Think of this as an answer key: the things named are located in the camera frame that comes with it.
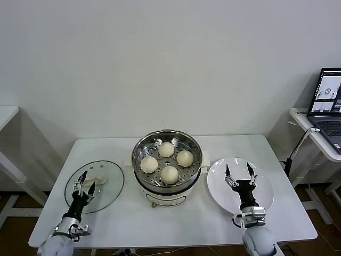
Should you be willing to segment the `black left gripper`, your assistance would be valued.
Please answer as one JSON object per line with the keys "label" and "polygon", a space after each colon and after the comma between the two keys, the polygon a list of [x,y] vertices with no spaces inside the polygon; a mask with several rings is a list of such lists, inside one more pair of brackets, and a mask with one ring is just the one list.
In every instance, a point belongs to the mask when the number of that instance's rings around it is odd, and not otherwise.
{"label": "black left gripper", "polygon": [[73,201],[71,206],[66,213],[67,218],[74,218],[76,220],[82,219],[82,211],[85,206],[87,206],[93,199],[93,194],[95,191],[95,182],[93,182],[88,190],[88,193],[83,193],[83,184],[87,176],[87,171],[85,171],[76,182],[74,182],[74,188],[72,193]]}

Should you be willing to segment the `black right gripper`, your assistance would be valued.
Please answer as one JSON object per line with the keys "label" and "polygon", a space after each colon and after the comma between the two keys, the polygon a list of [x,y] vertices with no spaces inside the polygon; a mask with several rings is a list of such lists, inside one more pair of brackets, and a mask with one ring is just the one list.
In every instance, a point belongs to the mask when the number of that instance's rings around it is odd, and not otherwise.
{"label": "black right gripper", "polygon": [[228,164],[226,164],[225,170],[225,182],[232,187],[232,190],[238,193],[240,197],[240,207],[257,206],[256,199],[253,195],[253,190],[256,188],[256,179],[258,177],[255,174],[252,166],[247,162],[247,169],[250,175],[250,180],[238,180],[237,182],[232,178]]}

